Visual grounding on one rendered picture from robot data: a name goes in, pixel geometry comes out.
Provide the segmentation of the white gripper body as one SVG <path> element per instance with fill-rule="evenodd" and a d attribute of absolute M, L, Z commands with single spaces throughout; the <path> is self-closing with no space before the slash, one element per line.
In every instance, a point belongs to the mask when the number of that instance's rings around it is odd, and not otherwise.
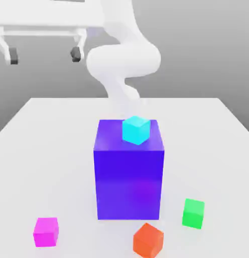
<path fill-rule="evenodd" d="M 102 27 L 100 0 L 0 0 L 0 36 L 10 28 Z"/>

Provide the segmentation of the small cyan cube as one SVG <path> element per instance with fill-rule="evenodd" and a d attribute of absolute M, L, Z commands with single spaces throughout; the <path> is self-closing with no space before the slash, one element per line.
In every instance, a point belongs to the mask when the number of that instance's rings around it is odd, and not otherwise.
<path fill-rule="evenodd" d="M 151 121 L 139 116 L 132 116 L 122 121 L 122 140 L 140 145 L 150 137 Z"/>

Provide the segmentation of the small magenta cube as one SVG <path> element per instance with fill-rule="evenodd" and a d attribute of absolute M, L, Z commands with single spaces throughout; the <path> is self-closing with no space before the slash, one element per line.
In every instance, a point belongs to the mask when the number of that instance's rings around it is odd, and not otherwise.
<path fill-rule="evenodd" d="M 57 217 L 38 218 L 33 230 L 36 247 L 56 246 L 59 234 Z"/>

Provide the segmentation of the small green cube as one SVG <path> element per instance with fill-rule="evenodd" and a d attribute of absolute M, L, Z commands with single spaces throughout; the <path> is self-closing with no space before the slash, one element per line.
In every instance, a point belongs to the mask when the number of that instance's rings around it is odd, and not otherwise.
<path fill-rule="evenodd" d="M 204 218 L 204 208 L 204 202 L 186 199 L 182 216 L 182 225 L 201 229 Z"/>

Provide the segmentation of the small orange cube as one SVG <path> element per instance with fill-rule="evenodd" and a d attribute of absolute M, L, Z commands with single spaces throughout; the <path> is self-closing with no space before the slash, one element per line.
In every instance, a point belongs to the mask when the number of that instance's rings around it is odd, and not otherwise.
<path fill-rule="evenodd" d="M 155 258 L 163 248 L 164 233 L 145 223 L 133 236 L 133 251 L 143 258 Z"/>

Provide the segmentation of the large purple box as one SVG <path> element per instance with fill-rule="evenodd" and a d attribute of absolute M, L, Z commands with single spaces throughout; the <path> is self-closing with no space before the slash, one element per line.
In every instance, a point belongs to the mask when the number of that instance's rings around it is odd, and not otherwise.
<path fill-rule="evenodd" d="M 156 120 L 140 145 L 122 140 L 122 121 L 101 119 L 94 144 L 99 220 L 157 220 L 164 146 Z"/>

